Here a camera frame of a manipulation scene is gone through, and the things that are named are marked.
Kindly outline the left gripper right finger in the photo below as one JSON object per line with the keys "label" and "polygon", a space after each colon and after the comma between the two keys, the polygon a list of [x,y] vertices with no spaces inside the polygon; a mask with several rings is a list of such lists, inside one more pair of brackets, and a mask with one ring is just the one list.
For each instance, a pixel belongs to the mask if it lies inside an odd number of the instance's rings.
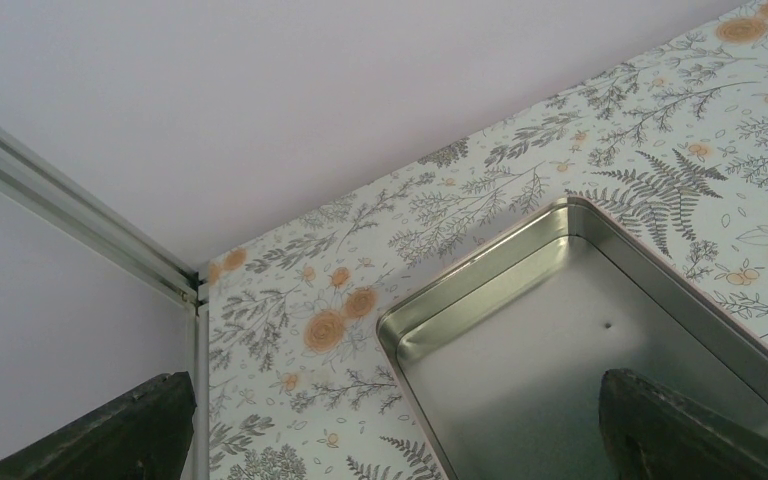
{"label": "left gripper right finger", "polygon": [[601,379],[599,429],[620,479],[768,479],[768,439],[631,369]]}

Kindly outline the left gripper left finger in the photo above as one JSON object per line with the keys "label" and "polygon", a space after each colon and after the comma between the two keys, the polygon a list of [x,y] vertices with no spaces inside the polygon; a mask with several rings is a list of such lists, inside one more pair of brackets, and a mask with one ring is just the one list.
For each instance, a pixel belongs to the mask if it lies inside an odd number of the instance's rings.
{"label": "left gripper left finger", "polygon": [[0,460],[0,479],[179,479],[197,407],[186,371],[157,375]]}

